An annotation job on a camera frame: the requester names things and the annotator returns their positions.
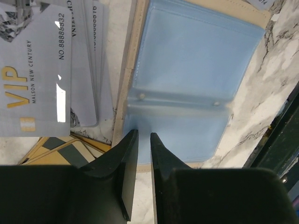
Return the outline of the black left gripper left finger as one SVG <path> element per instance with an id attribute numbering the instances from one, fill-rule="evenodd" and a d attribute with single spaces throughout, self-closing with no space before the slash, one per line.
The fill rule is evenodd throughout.
<path id="1" fill-rule="evenodd" d="M 131 220 L 139 133 L 81 168 L 0 168 L 3 224 L 125 224 Z"/>

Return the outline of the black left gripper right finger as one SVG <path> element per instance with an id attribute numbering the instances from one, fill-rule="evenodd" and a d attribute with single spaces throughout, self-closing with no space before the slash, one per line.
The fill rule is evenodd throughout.
<path id="1" fill-rule="evenodd" d="M 150 135 L 157 224 L 293 224 L 280 179 L 260 168 L 191 168 Z"/>

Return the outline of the gold card stack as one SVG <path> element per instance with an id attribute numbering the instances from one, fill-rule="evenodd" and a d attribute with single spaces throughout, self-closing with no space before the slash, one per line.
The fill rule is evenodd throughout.
<path id="1" fill-rule="evenodd" d="M 80 168 L 109 151 L 111 146 L 81 135 L 41 137 L 20 165 L 73 165 Z"/>

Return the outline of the silver VIP card stack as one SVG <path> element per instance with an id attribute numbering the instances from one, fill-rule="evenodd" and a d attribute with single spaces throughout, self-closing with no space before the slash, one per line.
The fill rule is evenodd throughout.
<path id="1" fill-rule="evenodd" d="M 0 134 L 67 136 L 113 116 L 98 0 L 0 3 Z"/>

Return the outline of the beige card holder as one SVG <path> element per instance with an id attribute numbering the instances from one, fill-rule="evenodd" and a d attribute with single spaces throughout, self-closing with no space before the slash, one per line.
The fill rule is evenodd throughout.
<path id="1" fill-rule="evenodd" d="M 138 172 L 151 133 L 194 168 L 215 154 L 270 17 L 242 0 L 137 1 L 113 144 L 138 130 Z"/>

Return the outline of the single silver card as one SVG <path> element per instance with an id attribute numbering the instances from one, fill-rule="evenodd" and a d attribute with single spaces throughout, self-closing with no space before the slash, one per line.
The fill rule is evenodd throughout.
<path id="1" fill-rule="evenodd" d="M 247 0 L 247 2 L 258 10 L 269 10 L 275 0 Z"/>

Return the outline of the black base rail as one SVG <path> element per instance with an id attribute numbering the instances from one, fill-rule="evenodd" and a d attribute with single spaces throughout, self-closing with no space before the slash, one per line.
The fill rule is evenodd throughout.
<path id="1" fill-rule="evenodd" d="M 243 167 L 268 169 L 282 178 L 298 155 L 299 87 L 296 86 Z"/>

